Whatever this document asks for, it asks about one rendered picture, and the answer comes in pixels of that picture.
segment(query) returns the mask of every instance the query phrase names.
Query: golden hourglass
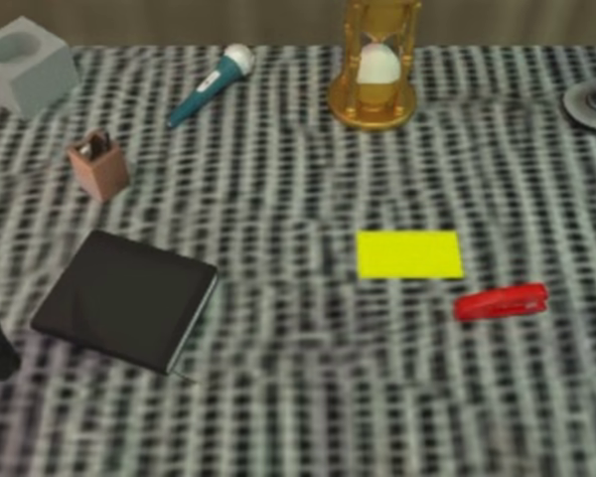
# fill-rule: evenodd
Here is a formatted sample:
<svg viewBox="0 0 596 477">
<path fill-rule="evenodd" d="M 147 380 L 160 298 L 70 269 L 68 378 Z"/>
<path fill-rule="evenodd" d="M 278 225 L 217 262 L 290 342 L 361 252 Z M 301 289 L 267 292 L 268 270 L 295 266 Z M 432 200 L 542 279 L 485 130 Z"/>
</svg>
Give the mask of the golden hourglass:
<svg viewBox="0 0 596 477">
<path fill-rule="evenodd" d="M 345 56 L 329 89 L 329 106 L 347 125 L 387 129 L 416 106 L 408 81 L 421 0 L 349 0 Z"/>
</svg>

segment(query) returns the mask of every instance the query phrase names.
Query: metal stand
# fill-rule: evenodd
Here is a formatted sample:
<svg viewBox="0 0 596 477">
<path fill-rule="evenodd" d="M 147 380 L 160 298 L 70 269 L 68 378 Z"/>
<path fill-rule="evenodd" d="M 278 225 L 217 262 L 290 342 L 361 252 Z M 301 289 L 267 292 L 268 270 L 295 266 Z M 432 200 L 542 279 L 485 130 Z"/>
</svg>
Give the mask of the metal stand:
<svg viewBox="0 0 596 477">
<path fill-rule="evenodd" d="M 574 122 L 596 130 L 596 80 L 571 87 L 563 96 L 563 108 Z"/>
</svg>

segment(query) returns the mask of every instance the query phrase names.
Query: box hole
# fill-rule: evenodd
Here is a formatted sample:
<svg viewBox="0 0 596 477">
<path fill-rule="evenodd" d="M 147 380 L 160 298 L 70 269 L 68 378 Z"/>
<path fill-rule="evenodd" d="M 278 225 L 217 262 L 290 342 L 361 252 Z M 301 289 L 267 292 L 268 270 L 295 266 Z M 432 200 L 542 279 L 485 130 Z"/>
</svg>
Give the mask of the box hole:
<svg viewBox="0 0 596 477">
<path fill-rule="evenodd" d="M 0 39 L 0 63 L 17 63 L 40 50 L 40 40 L 25 32 L 10 33 Z"/>
</svg>

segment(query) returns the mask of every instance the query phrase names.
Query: red object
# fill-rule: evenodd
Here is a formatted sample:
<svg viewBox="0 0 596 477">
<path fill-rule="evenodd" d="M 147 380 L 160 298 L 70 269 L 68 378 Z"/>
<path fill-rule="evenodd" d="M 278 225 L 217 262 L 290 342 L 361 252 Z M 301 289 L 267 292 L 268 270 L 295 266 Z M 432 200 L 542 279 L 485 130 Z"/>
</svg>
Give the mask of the red object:
<svg viewBox="0 0 596 477">
<path fill-rule="evenodd" d="M 462 296 L 455 300 L 455 318 L 475 321 L 511 315 L 531 315 L 547 309 L 547 288 L 542 283 L 509 286 Z"/>
</svg>

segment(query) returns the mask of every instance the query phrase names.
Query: gray round base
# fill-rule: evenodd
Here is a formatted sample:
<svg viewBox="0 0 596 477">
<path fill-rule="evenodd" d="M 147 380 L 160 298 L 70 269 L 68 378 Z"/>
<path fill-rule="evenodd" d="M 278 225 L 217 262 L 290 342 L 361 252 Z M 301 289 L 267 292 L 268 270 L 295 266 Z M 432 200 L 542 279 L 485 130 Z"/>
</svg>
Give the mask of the gray round base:
<svg viewBox="0 0 596 477">
<path fill-rule="evenodd" d="M 595 90 L 596 80 L 574 85 L 563 95 L 563 108 L 574 121 L 596 130 L 596 108 L 587 99 Z"/>
</svg>

